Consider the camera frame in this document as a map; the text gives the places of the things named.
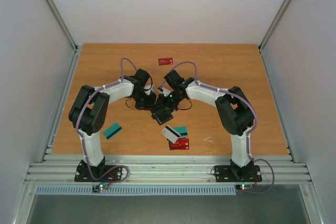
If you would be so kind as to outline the black leather card holder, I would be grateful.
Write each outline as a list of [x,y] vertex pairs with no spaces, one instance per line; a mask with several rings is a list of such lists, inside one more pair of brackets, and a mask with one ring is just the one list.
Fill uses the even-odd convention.
[[162,125],[173,119],[173,115],[170,111],[156,111],[152,112],[152,118],[156,120],[159,125]]

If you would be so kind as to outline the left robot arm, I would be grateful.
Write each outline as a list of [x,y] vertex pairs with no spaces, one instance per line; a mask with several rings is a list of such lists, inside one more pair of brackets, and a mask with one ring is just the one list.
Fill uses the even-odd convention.
[[151,110],[156,94],[150,74],[138,69],[132,76],[100,87],[84,85],[70,109],[68,118],[80,137],[84,172],[94,181],[102,180],[108,172],[100,141],[108,106],[122,98],[134,100],[136,110]]

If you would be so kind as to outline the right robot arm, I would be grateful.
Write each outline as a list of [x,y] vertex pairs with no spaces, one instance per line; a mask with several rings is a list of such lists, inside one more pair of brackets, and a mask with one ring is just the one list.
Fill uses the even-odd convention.
[[223,128],[231,138],[230,174],[235,181],[249,176],[254,166],[250,134],[257,125],[257,117],[241,88],[234,86],[221,89],[195,78],[184,79],[176,70],[171,70],[164,80],[172,91],[166,92],[159,88],[160,94],[152,110],[152,117],[158,124],[171,120],[173,111],[178,110],[179,103],[184,99],[201,101],[215,107]]

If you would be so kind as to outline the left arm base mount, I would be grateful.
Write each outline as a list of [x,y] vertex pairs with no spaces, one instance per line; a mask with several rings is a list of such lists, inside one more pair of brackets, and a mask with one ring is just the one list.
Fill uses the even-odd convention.
[[121,166],[112,166],[106,164],[106,159],[98,164],[98,166],[88,166],[85,161],[81,161],[76,168],[75,182],[118,182],[123,175]]

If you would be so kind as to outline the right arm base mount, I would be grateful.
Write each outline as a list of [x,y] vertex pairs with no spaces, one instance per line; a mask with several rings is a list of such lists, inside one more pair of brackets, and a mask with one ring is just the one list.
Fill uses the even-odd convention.
[[229,165],[216,165],[213,167],[213,175],[216,182],[262,182],[260,167],[253,161],[249,161],[246,166],[239,167],[232,160]]

